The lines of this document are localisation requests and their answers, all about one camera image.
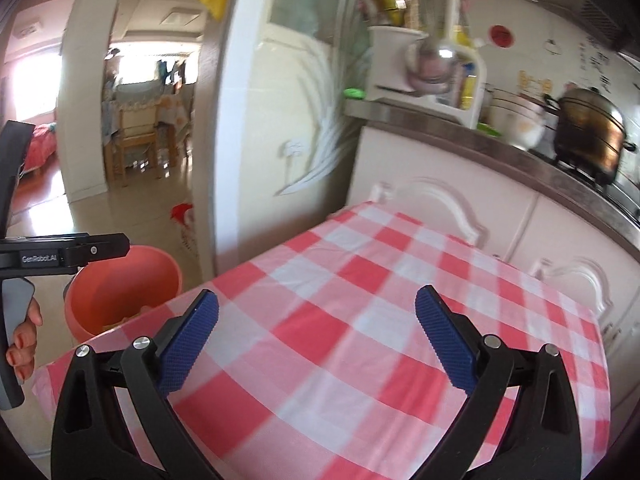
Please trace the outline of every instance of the gray handle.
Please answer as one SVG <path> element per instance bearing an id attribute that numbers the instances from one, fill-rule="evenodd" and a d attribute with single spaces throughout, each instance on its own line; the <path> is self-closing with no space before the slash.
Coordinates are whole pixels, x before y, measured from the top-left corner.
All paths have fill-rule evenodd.
<path id="1" fill-rule="evenodd" d="M 24 393 L 5 354 L 14 343 L 14 330 L 27 317 L 34 286 L 23 278 L 2 280 L 1 283 L 0 314 L 4 319 L 4 330 L 0 330 L 0 410 L 5 411 L 24 402 Z"/>

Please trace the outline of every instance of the pot lid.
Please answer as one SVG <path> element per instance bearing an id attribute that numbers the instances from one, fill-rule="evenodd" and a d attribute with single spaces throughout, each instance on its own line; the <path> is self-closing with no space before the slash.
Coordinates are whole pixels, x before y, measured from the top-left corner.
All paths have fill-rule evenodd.
<path id="1" fill-rule="evenodd" d="M 559 103 L 562 104 L 563 101 L 573 101 L 591 105 L 592 108 L 596 108 L 617 120 L 620 124 L 624 124 L 624 118 L 620 110 L 618 110 L 615 104 L 604 97 L 597 88 L 572 88 L 560 98 Z"/>

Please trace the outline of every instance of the floor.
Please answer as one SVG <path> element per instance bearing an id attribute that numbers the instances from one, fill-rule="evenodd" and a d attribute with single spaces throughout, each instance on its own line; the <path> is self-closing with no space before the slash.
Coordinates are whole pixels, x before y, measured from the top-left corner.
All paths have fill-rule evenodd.
<path id="1" fill-rule="evenodd" d="M 114 184 L 108 193 L 67 203 L 60 165 L 55 158 L 43 168 L 42 176 L 27 175 L 18 186 L 14 217 L 8 236 L 49 235 L 68 232 L 104 234 L 124 232 L 132 244 L 151 245 L 169 253 L 180 265 L 183 290 L 202 282 L 197 259 L 180 244 L 169 213 L 174 205 L 187 201 L 191 179 L 191 157 L 178 168 L 164 164 L 162 178 L 153 171 L 136 168 L 129 185 Z M 31 278 L 35 297 L 42 308 L 44 325 L 38 331 L 36 366 L 55 360 L 73 348 L 76 341 L 65 323 L 62 292 L 68 276 Z M 47 475 L 52 423 L 44 418 L 26 381 L 25 403 L 2 417 L 25 452 Z"/>

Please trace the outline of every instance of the checkered tablecloth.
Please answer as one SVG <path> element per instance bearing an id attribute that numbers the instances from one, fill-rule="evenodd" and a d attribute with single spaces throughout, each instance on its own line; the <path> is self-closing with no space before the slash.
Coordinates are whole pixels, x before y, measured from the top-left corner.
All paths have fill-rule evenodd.
<path id="1" fill-rule="evenodd" d="M 415 294 L 427 283 L 482 334 L 512 348 L 538 351 L 552 342 L 561 349 L 586 475 L 609 434 L 607 368 L 589 309 L 380 205 L 344 211 L 91 345 L 120 349 L 153 335 L 210 288 L 220 321 L 169 400 L 225 478 L 405 480 L 465 400 L 415 318 Z M 69 361 L 36 373 L 34 392 L 49 415 Z M 513 389 L 474 465 L 496 449 Z M 130 401 L 122 403 L 141 454 L 154 462 Z"/>

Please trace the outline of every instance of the orange bucket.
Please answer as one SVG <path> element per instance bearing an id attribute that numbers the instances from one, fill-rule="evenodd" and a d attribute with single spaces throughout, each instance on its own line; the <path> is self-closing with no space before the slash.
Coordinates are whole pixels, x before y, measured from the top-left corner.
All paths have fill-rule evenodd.
<path id="1" fill-rule="evenodd" d="M 155 247 L 132 246 L 127 256 L 90 263 L 76 274 L 65 297 L 66 324 L 83 343 L 181 291 L 182 272 L 171 256 Z"/>

